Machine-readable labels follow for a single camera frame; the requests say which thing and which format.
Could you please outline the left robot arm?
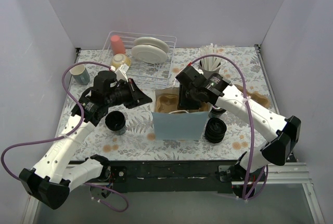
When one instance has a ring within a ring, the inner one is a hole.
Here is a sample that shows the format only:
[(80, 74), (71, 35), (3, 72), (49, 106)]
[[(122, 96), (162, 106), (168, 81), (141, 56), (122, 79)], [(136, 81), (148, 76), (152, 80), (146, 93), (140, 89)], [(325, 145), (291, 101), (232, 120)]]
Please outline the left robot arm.
[(67, 166), (110, 107), (124, 105), (132, 109), (151, 102), (152, 99), (137, 87), (133, 79), (117, 80), (114, 72), (99, 72), (93, 86), (83, 91), (72, 109), (60, 139), (32, 169), (25, 168), (19, 174), (27, 193), (51, 209), (58, 209), (78, 186), (92, 179), (108, 181), (112, 175), (111, 163), (104, 156), (93, 155), (72, 169)]

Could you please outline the light blue paper bag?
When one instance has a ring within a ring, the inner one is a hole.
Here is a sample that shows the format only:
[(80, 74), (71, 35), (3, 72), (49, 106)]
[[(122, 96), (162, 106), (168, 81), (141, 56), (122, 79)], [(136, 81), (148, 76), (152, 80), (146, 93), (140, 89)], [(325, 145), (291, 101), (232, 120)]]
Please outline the light blue paper bag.
[[(161, 94), (178, 95), (179, 99), (177, 87), (157, 89), (155, 91), (155, 103), (156, 97)], [(177, 110), (170, 113), (158, 113), (154, 112), (154, 110), (155, 106), (152, 111), (152, 118), (155, 135), (158, 140), (200, 139), (210, 111), (189, 113), (186, 110)]]

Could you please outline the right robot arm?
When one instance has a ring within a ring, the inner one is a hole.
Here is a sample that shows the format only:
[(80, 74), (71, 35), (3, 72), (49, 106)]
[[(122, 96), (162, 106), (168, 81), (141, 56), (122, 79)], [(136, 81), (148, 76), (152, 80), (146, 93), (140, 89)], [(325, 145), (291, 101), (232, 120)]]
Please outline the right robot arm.
[(247, 181), (254, 172), (270, 163), (283, 166), (299, 140), (301, 120), (296, 116), (286, 118), (261, 106), (244, 94), (230, 81), (217, 73), (209, 78), (192, 66), (187, 66), (177, 76), (185, 89), (185, 96), (199, 102), (210, 103), (253, 124), (266, 140), (254, 149), (253, 154), (243, 155), (235, 168), (236, 177)]

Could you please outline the stack of black lids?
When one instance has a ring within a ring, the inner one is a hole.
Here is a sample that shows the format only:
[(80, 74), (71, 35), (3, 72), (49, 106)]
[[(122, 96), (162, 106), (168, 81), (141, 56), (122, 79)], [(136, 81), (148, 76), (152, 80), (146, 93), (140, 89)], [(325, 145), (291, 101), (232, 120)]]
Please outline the stack of black lids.
[(219, 118), (210, 118), (206, 124), (204, 137), (208, 142), (220, 143), (227, 131), (226, 124)]

